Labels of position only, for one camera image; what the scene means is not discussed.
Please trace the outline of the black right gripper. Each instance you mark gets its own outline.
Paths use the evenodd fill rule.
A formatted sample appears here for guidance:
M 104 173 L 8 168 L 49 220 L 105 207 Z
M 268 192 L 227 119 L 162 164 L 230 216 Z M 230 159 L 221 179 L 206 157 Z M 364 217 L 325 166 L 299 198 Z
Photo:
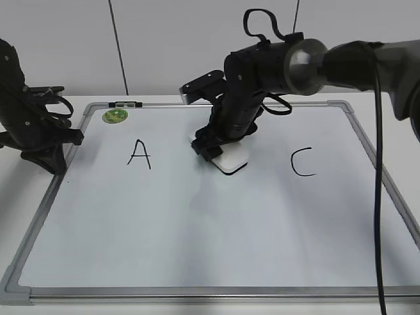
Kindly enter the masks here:
M 291 90 L 285 78 L 285 58 L 291 45 L 288 43 L 259 43 L 231 52 L 224 60 L 226 90 L 214 128 L 205 126 L 195 133 L 191 147 L 205 161 L 219 157 L 222 145 L 229 140 L 239 140 L 258 129 L 254 120 L 266 97 L 283 104 L 283 111 L 274 115 L 286 116 L 291 106 L 280 98 Z

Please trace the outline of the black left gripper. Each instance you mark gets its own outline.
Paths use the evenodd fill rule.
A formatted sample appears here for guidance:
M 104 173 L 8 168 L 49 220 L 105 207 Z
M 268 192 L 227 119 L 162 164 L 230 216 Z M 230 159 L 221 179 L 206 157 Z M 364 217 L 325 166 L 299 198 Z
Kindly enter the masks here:
M 20 157 L 53 175 L 67 170 L 60 145 L 79 146 L 83 133 L 79 129 L 51 129 L 31 109 L 35 101 L 25 84 L 16 49 L 1 40 L 1 147 L 20 150 Z

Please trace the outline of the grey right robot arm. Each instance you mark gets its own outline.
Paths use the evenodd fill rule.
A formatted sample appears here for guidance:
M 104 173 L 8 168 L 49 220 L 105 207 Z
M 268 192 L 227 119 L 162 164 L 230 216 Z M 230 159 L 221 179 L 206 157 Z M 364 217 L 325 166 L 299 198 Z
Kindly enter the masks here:
M 212 103 L 209 123 L 192 142 L 206 160 L 222 154 L 222 146 L 240 141 L 257 129 L 263 100 L 283 95 L 310 96 L 322 87 L 385 92 L 394 116 L 410 120 L 419 132 L 419 42 L 353 41 L 328 49 L 316 39 L 296 43 L 265 41 L 231 52 L 213 91 L 201 87 Z

